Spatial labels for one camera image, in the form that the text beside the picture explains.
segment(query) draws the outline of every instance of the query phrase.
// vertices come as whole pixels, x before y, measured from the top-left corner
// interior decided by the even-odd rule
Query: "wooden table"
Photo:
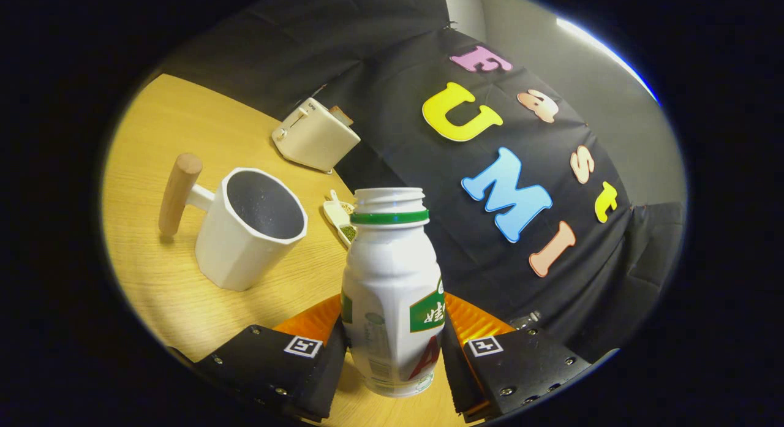
[[[162,75],[135,98],[110,145],[101,198],[118,282],[160,342],[191,360],[206,357],[250,324],[273,327],[341,291],[345,247],[321,205],[330,189],[348,202],[353,196],[337,173],[283,159],[270,139],[279,124],[212,90]],[[199,271],[194,245],[203,211],[187,206],[173,240],[160,237],[160,200],[174,160],[185,151],[204,162],[198,184],[207,189],[235,167],[254,167],[283,181],[305,208],[306,237],[247,291],[218,288]],[[347,354],[330,418],[322,425],[466,424],[454,412],[443,361],[428,391],[391,399],[364,388]]]

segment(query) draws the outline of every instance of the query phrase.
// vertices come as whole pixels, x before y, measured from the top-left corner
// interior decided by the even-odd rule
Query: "green bottle ring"
[[[412,213],[376,213],[376,214],[351,214],[349,218],[353,224],[402,224],[428,220],[428,210],[414,211]]]

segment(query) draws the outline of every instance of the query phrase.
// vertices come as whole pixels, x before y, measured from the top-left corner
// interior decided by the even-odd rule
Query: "foam letter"
[[[496,226],[507,240],[517,243],[523,228],[541,210],[552,207],[552,199],[541,185],[516,189],[522,162],[509,148],[499,148],[498,154],[499,158],[476,178],[463,178],[462,188],[474,200],[481,200],[484,198],[484,190],[493,184],[484,210],[490,212],[512,206],[506,213],[496,214]]]
[[[420,363],[414,368],[414,371],[411,372],[411,376],[409,380],[414,379],[415,376],[420,374],[422,369],[425,368],[427,365],[433,365],[433,363],[439,360],[439,340],[437,340],[436,335],[431,337],[431,340],[428,343],[428,346],[425,348],[425,352],[422,354],[422,358],[420,358]]]
[[[574,171],[579,183],[588,182],[590,174],[594,172],[594,159],[590,155],[588,147],[585,145],[577,147],[577,153],[571,154],[569,165],[571,165],[571,170]]]
[[[618,203],[616,202],[618,192],[615,187],[608,184],[607,181],[602,182],[602,186],[604,186],[605,189],[601,192],[599,197],[596,198],[594,209],[596,210],[596,218],[599,219],[601,223],[605,223],[607,221],[607,209],[612,208],[615,210],[618,208]]]
[[[545,248],[536,254],[531,254],[529,263],[537,276],[544,277],[549,271],[552,263],[566,251],[569,246],[574,246],[577,242],[575,232],[571,231],[569,224],[565,221],[558,222],[558,232],[555,233]]]
[[[554,100],[551,100],[549,96],[542,92],[530,89],[527,94],[518,94],[518,101],[520,101],[520,104],[523,104],[524,107],[537,114],[538,119],[541,119],[546,123],[555,122],[554,116],[558,112],[558,105],[555,104]]]
[[[477,72],[476,66],[478,65],[481,65],[482,72],[492,72],[492,70],[498,69],[499,64],[501,64],[501,69],[506,70],[507,72],[512,70],[512,64],[510,64],[509,61],[506,61],[506,59],[501,58],[501,56],[496,55],[481,45],[477,45],[475,50],[468,52],[465,55],[449,56],[449,59],[471,73]]]
[[[487,105],[479,106],[479,115],[465,125],[456,126],[446,119],[446,114],[463,102],[474,102],[473,97],[463,86],[456,83],[446,83],[446,89],[433,95],[422,105],[422,115],[440,135],[455,142],[465,142],[485,131],[488,126],[503,124],[503,119],[498,113]]]

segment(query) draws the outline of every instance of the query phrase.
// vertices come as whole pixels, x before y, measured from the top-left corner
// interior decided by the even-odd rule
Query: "white mug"
[[[180,154],[160,204],[159,228],[176,234],[185,204],[207,212],[196,239],[196,262],[215,285],[246,290],[305,237],[307,214],[279,179],[255,168],[235,168],[215,194],[196,184],[201,160]]]

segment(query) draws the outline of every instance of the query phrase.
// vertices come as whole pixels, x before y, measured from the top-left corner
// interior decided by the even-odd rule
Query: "wooden handle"
[[[201,159],[191,153],[182,153],[177,156],[174,167],[171,168],[171,174],[168,176],[163,201],[160,202],[160,215],[157,218],[157,226],[163,235],[171,237],[177,234],[179,220],[185,209],[185,201],[201,172]]]

